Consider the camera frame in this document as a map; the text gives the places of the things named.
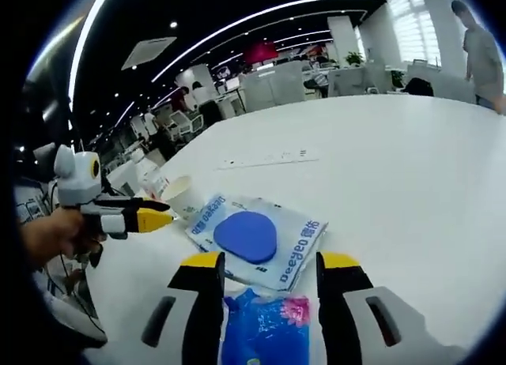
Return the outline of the person's left hand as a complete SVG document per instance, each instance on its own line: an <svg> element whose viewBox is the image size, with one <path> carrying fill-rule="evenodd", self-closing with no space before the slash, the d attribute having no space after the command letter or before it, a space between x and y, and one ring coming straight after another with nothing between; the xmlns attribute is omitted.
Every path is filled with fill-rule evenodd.
<svg viewBox="0 0 506 365"><path fill-rule="evenodd" d="M19 226L30 266L38 269L52 258L77 252L95 252L105 235L89 224L77 209L58 207L49 216L42 216Z"/></svg>

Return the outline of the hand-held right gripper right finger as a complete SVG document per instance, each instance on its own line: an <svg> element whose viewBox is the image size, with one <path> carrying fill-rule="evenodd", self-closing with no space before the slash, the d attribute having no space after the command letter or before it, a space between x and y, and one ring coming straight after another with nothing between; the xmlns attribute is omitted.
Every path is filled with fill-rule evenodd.
<svg viewBox="0 0 506 365"><path fill-rule="evenodd" d="M453 364L425 317L386 287L375 287L347 254L316 256L319 324L329 364Z"/></svg>

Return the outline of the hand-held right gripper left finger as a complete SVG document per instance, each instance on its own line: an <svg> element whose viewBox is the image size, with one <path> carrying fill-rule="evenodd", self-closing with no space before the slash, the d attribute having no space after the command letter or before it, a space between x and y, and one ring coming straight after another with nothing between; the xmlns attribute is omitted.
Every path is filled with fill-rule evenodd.
<svg viewBox="0 0 506 365"><path fill-rule="evenodd" d="M166 288L126 319L119 364L216 364L224 320L225 254L181 262Z"/></svg>

